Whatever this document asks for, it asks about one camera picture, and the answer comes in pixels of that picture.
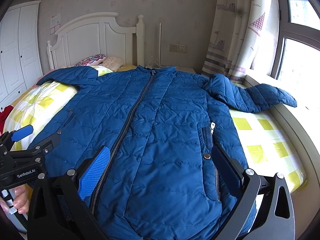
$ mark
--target blue puffer jacket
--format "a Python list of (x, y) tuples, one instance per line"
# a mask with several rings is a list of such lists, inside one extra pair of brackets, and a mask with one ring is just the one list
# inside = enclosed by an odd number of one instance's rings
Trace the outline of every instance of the blue puffer jacket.
[(211, 153), (211, 122), (214, 143), (247, 168), (228, 106), (246, 112), (296, 106), (287, 92), (269, 85), (244, 90), (223, 75), (208, 79), (174, 67), (139, 66), (100, 77), (91, 67), (66, 68), (38, 85), (49, 80), (79, 92), (32, 145), (62, 131), (59, 146), (46, 156), (49, 176), (78, 167), (101, 145), (116, 149), (96, 209), (110, 239), (210, 239), (236, 202), (222, 181), (215, 185), (213, 162), (203, 157)]

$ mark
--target pink pillow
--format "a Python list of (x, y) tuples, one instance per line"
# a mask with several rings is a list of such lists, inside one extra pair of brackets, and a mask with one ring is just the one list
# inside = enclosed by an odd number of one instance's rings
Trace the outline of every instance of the pink pillow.
[(118, 57), (107, 57), (104, 62), (99, 64), (99, 66), (104, 66), (112, 71), (117, 71), (121, 66), (123, 66), (123, 64), (122, 59)]
[(78, 62), (74, 65), (74, 67), (79, 66), (98, 66), (101, 62), (103, 62), (106, 59), (106, 55), (104, 54), (98, 54), (95, 56), (87, 57), (84, 60)]

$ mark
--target electrical outlet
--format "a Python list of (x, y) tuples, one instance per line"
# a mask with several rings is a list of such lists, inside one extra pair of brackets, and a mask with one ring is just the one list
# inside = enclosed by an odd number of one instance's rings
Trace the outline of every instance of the electrical outlet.
[(178, 53), (186, 53), (187, 52), (187, 46), (186, 45), (181, 45), (181, 44), (178, 44), (178, 50), (177, 50)]
[(170, 52), (177, 52), (177, 53), (186, 53), (187, 46), (181, 45), (181, 44), (170, 44), (169, 51)]

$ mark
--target patterned pillow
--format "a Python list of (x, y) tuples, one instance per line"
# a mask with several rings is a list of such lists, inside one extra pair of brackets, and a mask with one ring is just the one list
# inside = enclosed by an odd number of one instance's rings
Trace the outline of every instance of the patterned pillow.
[(104, 54), (98, 54), (95, 56), (87, 57), (84, 60), (78, 62), (75, 64), (75, 67), (79, 66), (98, 66), (101, 62), (103, 62), (106, 59), (106, 55)]

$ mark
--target finger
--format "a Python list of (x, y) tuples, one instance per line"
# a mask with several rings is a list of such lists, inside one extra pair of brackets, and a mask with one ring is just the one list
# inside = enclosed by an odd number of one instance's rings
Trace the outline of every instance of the finger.
[(19, 209), (21, 208), (22, 206), (25, 205), (25, 203), (27, 202), (28, 200), (28, 192), (24, 192), (22, 193), (20, 196), (17, 196), (14, 201), (13, 201), (13, 206), (16, 208), (16, 209)]
[(19, 214), (24, 214), (24, 213), (27, 213), (29, 211), (29, 200), (27, 199), (27, 202), (21, 207), (18, 209), (18, 213)]
[(25, 191), (27, 191), (27, 187), (26, 185), (21, 185), (21, 186), (18, 186), (18, 187), (15, 187), (14, 189), (14, 193), (16, 196), (20, 196), (22, 193), (24, 193)]
[(8, 207), (7, 203), (2, 198), (0, 198), (0, 206), (2, 207), (2, 210), (5, 213), (9, 213), (9, 207)]

